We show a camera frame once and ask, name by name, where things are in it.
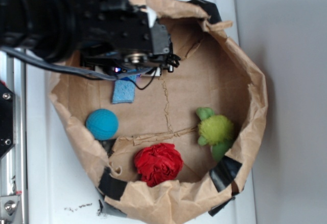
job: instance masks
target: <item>green toy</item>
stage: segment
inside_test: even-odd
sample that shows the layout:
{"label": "green toy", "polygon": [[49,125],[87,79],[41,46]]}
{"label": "green toy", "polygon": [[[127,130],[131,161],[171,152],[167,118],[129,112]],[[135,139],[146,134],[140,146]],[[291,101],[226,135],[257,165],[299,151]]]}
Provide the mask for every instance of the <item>green toy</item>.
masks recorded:
{"label": "green toy", "polygon": [[234,143],[234,124],[223,115],[215,115],[208,107],[197,108],[199,123],[199,145],[212,146],[212,156],[220,161]]}

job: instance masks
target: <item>crumpled paper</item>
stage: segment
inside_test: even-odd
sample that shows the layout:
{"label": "crumpled paper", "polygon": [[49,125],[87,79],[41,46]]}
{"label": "crumpled paper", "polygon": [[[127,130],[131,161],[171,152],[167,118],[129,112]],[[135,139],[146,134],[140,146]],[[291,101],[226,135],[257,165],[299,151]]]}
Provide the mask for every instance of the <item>crumpled paper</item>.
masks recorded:
{"label": "crumpled paper", "polygon": [[[95,186],[105,167],[113,177],[128,181],[120,200],[105,201],[129,218],[146,223],[184,223],[241,192],[258,153],[268,108],[266,80],[258,67],[224,29],[232,22],[214,25],[199,6],[176,0],[130,0],[148,5],[167,26],[174,53],[182,58],[174,73],[163,72],[144,91],[135,92],[132,104],[111,104],[113,82],[90,81],[53,74],[49,95],[72,147]],[[76,52],[67,65],[79,64]],[[138,79],[140,86],[147,78]],[[227,156],[242,163],[235,183],[217,192],[208,171],[215,166],[209,147],[197,144],[195,110],[211,107],[230,118],[238,137]],[[113,154],[107,152],[85,128],[89,113],[106,108],[119,118]],[[160,142],[173,143],[184,167],[174,181],[153,188],[139,181],[134,155]]]}

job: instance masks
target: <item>metal frame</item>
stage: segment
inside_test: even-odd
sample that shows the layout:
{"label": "metal frame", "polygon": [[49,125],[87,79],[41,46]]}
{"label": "metal frame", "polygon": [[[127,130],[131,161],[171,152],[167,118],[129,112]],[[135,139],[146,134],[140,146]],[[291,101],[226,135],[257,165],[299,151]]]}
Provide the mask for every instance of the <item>metal frame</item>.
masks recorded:
{"label": "metal frame", "polygon": [[[15,94],[14,147],[0,161],[0,223],[28,223],[25,65],[0,52],[0,79]],[[8,201],[14,202],[14,210]]]}

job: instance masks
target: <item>tape strip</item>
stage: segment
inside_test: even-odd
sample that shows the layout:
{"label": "tape strip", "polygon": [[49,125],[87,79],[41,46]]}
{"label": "tape strip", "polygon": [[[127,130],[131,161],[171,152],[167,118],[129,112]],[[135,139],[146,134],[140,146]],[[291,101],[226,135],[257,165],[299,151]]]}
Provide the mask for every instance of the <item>tape strip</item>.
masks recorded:
{"label": "tape strip", "polygon": [[114,200],[121,200],[127,182],[117,180],[110,175],[110,168],[105,168],[98,188],[108,197]]}
{"label": "tape strip", "polygon": [[[224,156],[221,161],[216,165],[215,168],[210,170],[209,175],[217,189],[218,192],[226,189],[236,178],[237,173],[239,172],[242,164]],[[210,211],[208,211],[209,215],[214,216],[219,211],[221,211],[231,200],[234,200],[235,197],[232,197],[230,200],[225,203],[213,207]]]}
{"label": "tape strip", "polygon": [[200,6],[208,15],[210,15],[208,20],[210,24],[216,24],[222,21],[216,4],[206,0],[190,0],[188,3]]}
{"label": "tape strip", "polygon": [[125,214],[124,212],[122,212],[121,210],[115,208],[114,206],[106,203],[104,201],[105,196],[102,195],[101,193],[99,193],[99,209],[98,209],[98,216],[101,216],[102,214],[104,215],[114,215],[114,216],[118,216],[118,217],[127,217],[127,214]]}

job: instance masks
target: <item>red paper flower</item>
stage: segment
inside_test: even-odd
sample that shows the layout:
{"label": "red paper flower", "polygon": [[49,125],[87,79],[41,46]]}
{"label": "red paper flower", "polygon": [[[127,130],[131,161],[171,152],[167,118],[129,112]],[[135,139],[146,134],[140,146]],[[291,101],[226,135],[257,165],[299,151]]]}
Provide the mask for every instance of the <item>red paper flower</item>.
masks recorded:
{"label": "red paper flower", "polygon": [[134,158],[141,180],[149,187],[173,180],[182,170],[183,160],[175,145],[160,143],[139,151]]}

